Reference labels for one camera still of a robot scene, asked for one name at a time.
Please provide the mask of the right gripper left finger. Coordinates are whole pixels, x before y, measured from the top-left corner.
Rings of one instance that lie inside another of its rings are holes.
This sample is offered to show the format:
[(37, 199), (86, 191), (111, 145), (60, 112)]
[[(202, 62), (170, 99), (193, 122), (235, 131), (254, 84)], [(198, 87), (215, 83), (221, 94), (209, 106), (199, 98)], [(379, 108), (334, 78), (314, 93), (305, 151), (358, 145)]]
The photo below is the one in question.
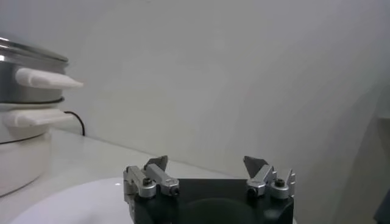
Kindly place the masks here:
[(136, 197), (151, 199), (158, 189), (163, 195), (178, 197), (180, 182), (166, 172), (168, 157), (160, 156), (150, 159), (141, 169), (138, 166), (127, 166), (123, 171), (124, 200), (127, 203)]

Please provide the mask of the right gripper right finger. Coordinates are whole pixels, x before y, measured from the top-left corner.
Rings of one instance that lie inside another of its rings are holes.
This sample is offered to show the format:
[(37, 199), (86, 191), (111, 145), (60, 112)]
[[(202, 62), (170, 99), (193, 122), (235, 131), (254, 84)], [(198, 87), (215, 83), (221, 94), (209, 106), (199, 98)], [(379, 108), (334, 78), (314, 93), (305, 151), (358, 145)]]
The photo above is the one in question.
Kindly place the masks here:
[(296, 174), (292, 169), (277, 172), (264, 159), (251, 156), (245, 156), (243, 162), (249, 174), (246, 186), (250, 198), (262, 197), (267, 191), (278, 200), (295, 196)]

